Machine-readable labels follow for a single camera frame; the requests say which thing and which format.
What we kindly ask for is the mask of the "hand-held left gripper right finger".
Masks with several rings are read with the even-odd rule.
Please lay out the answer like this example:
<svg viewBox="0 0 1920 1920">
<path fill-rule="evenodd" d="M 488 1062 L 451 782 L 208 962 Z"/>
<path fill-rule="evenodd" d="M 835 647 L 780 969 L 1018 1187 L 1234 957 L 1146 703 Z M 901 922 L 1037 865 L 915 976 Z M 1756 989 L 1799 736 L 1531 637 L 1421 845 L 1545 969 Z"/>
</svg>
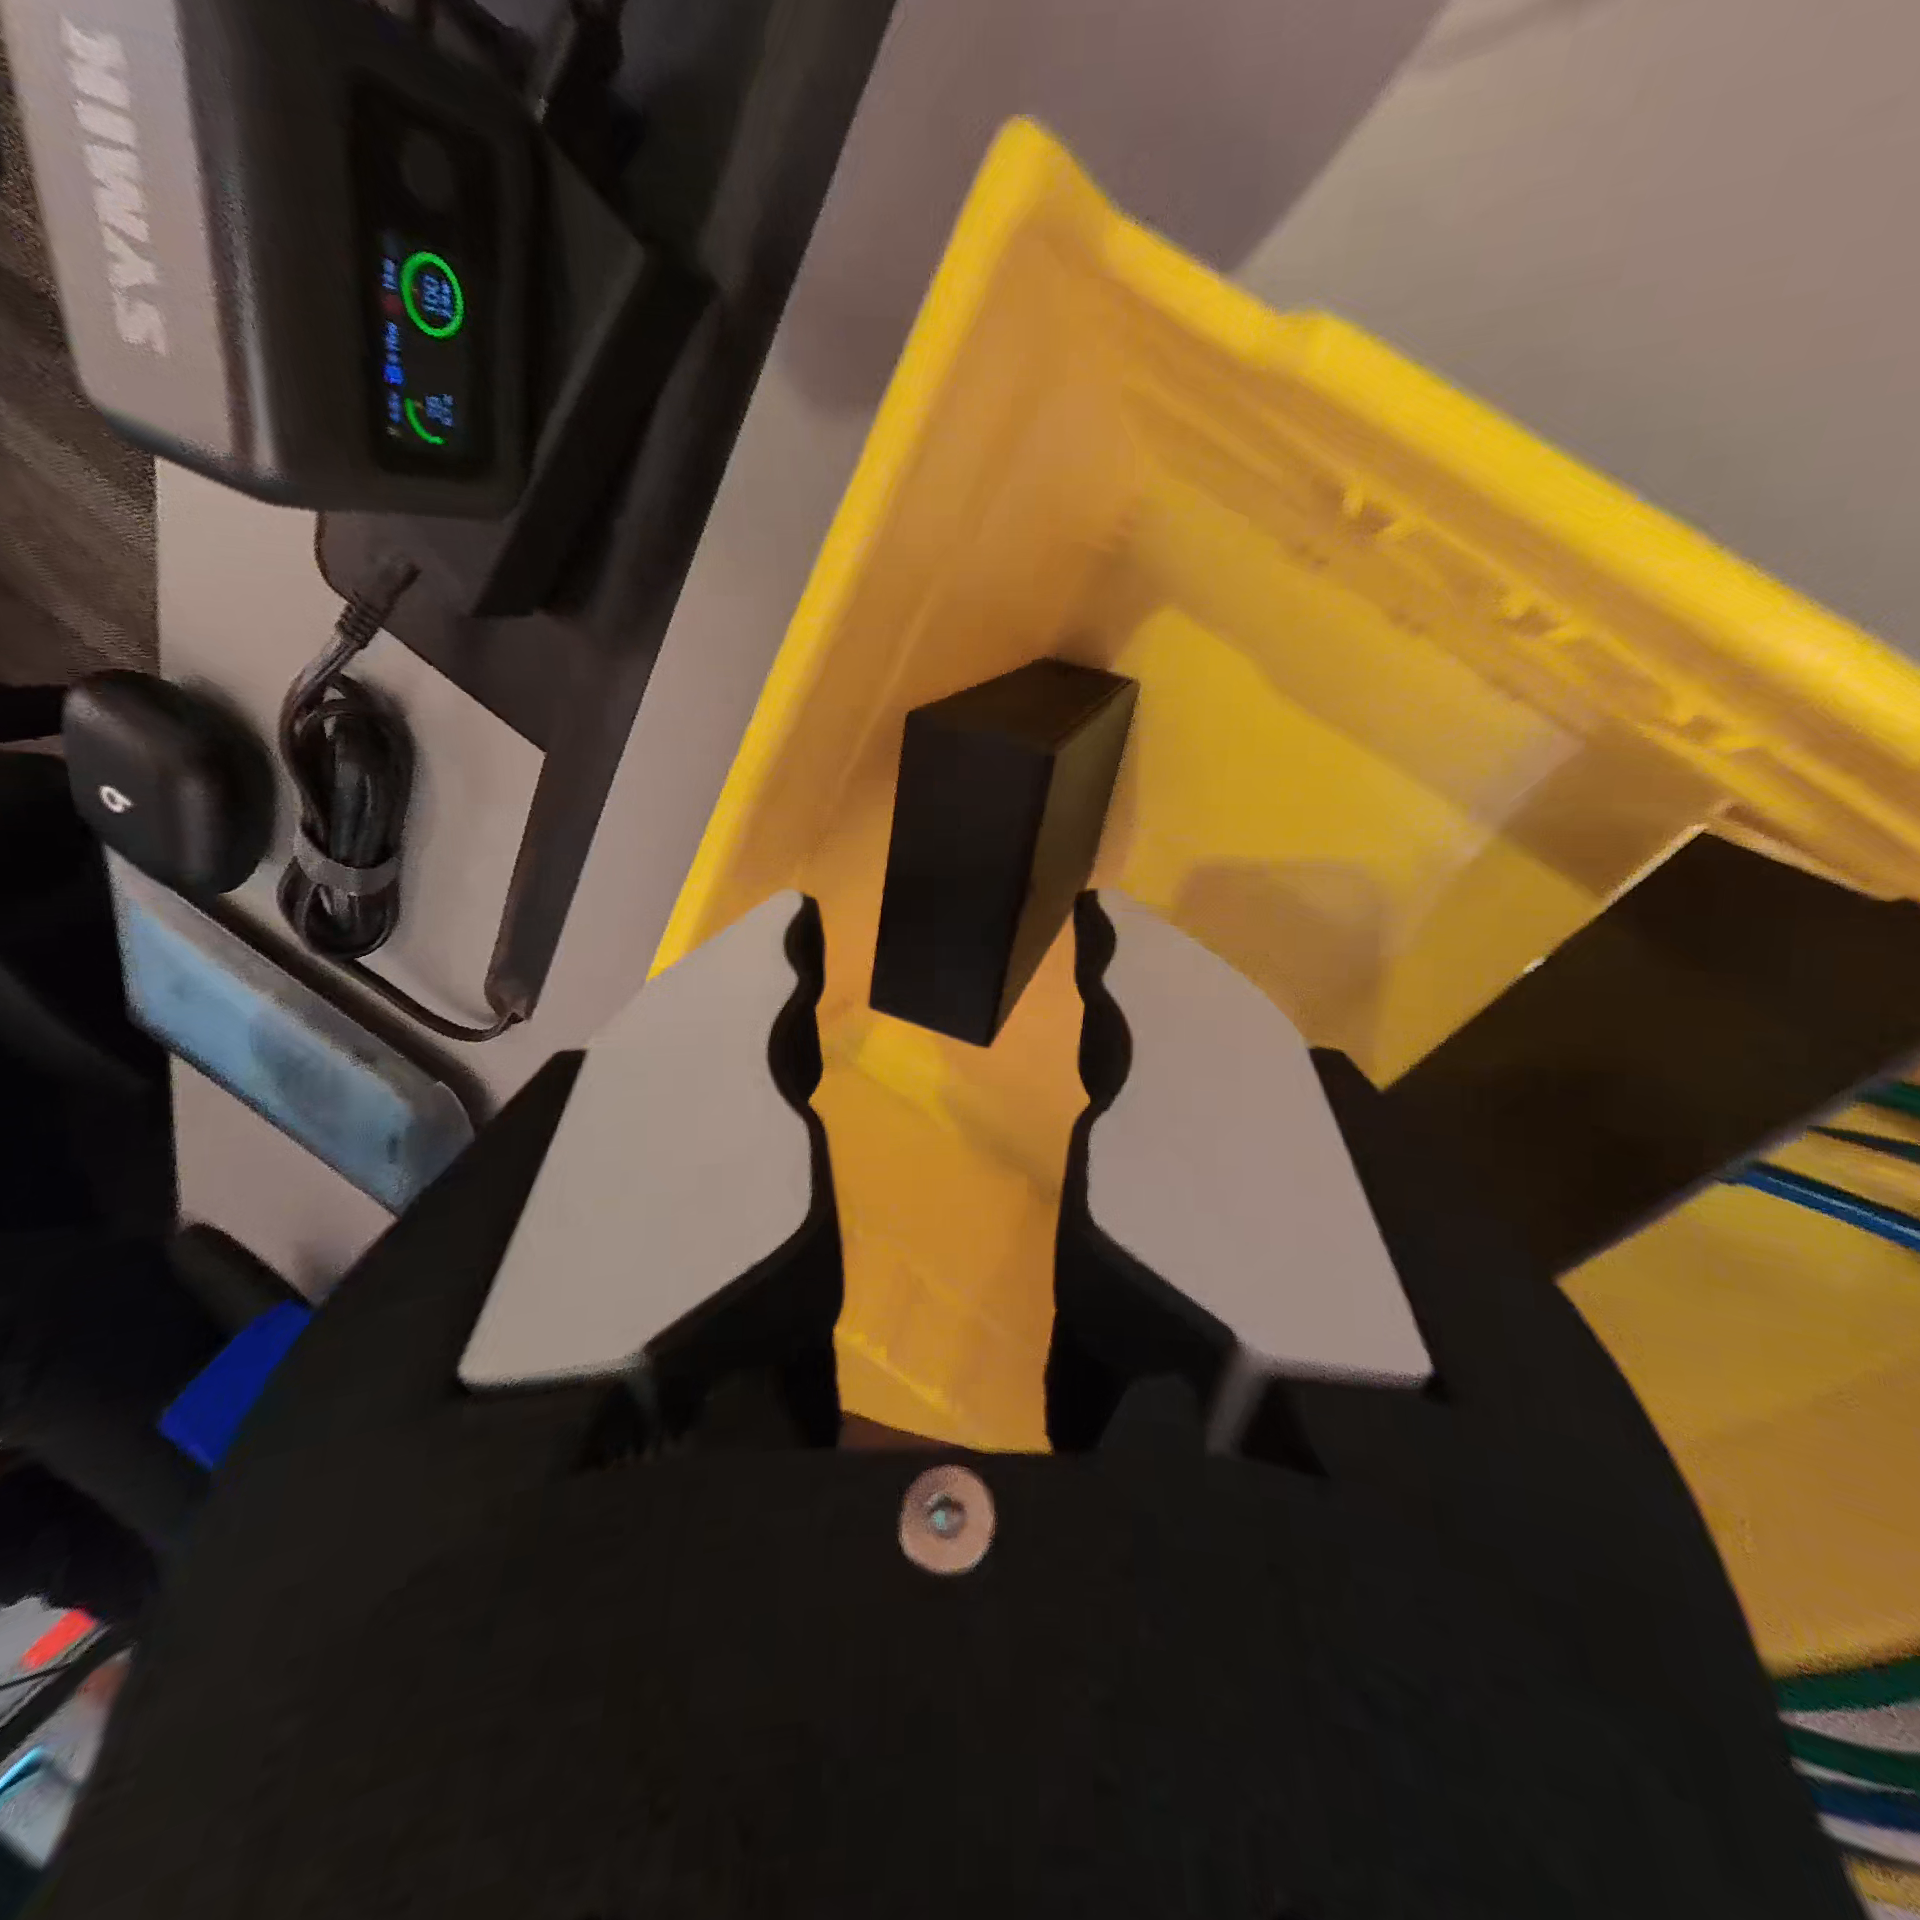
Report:
<svg viewBox="0 0 1920 1920">
<path fill-rule="evenodd" d="M 1051 1262 L 1043 1428 L 1091 1451 L 1176 1381 L 1212 1453 L 1308 1453 L 1297 1381 L 1436 1380 L 1313 1049 L 1197 936 L 1124 892 L 1071 904 L 1081 1109 Z"/>
</svg>

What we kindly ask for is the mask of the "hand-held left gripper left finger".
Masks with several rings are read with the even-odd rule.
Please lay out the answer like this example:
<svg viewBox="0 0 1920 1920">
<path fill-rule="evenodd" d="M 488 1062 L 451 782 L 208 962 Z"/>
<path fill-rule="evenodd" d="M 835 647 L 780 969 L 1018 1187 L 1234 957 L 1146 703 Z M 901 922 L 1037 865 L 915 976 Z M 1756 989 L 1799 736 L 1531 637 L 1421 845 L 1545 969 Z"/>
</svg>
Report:
<svg viewBox="0 0 1920 1920">
<path fill-rule="evenodd" d="M 586 1046 L 457 1359 L 469 1392 L 621 1380 L 657 1435 L 740 1380 L 799 1445 L 843 1425 L 845 1304 L 817 901 L 773 892 Z"/>
</svg>

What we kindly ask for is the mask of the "black network switch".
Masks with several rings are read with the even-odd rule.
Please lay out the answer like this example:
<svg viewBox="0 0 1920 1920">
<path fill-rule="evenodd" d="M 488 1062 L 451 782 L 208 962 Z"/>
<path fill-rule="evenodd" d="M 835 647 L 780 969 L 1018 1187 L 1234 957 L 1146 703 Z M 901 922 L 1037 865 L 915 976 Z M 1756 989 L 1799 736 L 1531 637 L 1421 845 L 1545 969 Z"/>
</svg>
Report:
<svg viewBox="0 0 1920 1920">
<path fill-rule="evenodd" d="M 992 1046 L 1087 886 L 1140 701 L 1040 657 L 906 713 L 870 1008 Z"/>
</svg>

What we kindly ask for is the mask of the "yellow plastic bin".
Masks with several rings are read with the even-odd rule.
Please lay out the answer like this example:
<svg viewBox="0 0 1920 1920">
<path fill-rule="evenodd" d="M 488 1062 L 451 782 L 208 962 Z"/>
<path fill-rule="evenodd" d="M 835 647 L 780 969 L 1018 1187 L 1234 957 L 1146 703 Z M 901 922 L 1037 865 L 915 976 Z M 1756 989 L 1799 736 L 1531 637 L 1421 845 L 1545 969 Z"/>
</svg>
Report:
<svg viewBox="0 0 1920 1920">
<path fill-rule="evenodd" d="M 1081 1004 L 870 1008 L 906 713 L 1137 683 L 1096 863 L 1308 1042 L 1436 1378 L 1051 1451 Z M 654 951 L 817 901 L 842 1389 L 1000 1451 L 664 1453 L 620 1912 L 1916 1908 L 1916 1255 L 1772 1145 L 1538 1278 L 1382 1093 L 1711 833 L 1916 901 L 1916 670 L 993 139 Z"/>
</svg>

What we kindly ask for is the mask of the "translucent plastic case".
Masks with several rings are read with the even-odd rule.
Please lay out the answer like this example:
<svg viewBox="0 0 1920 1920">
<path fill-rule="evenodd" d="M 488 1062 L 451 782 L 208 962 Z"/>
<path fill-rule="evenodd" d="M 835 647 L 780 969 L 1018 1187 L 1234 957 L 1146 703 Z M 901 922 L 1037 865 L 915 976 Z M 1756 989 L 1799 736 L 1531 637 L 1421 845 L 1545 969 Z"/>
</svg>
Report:
<svg viewBox="0 0 1920 1920">
<path fill-rule="evenodd" d="M 132 1023 L 388 1214 L 473 1139 L 450 1083 L 212 913 L 137 875 L 111 911 Z"/>
</svg>

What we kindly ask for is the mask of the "black bin divider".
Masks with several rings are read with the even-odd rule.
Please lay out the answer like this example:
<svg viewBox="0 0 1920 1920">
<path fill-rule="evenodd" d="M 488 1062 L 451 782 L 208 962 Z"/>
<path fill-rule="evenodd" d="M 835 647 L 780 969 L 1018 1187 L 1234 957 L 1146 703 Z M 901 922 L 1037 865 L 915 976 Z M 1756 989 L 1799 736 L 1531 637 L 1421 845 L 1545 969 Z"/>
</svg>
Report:
<svg viewBox="0 0 1920 1920">
<path fill-rule="evenodd" d="M 1916 1062 L 1918 906 L 1703 831 L 1382 1093 L 1538 1279 Z"/>
</svg>

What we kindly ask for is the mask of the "black earbuds case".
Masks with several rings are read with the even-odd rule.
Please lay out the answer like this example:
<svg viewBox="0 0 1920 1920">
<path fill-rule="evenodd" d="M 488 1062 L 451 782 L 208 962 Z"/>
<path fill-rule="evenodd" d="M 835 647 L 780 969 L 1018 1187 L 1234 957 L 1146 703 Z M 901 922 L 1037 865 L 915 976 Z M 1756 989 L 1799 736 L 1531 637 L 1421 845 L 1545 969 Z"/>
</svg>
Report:
<svg viewBox="0 0 1920 1920">
<path fill-rule="evenodd" d="M 275 843 L 275 757 L 228 701 L 136 670 L 60 707 L 72 801 L 107 851 L 190 898 L 240 889 Z"/>
</svg>

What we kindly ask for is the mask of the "black power station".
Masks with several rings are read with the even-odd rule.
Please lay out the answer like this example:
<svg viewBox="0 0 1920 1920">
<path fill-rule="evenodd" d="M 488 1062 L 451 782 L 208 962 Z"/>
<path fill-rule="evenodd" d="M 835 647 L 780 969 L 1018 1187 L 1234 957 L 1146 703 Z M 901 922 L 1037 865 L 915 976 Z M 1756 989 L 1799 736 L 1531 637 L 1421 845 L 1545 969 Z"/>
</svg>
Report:
<svg viewBox="0 0 1920 1920">
<path fill-rule="evenodd" d="M 12 1 L 3 54 L 79 392 L 317 513 L 497 517 L 537 434 L 555 134 L 608 4 Z"/>
</svg>

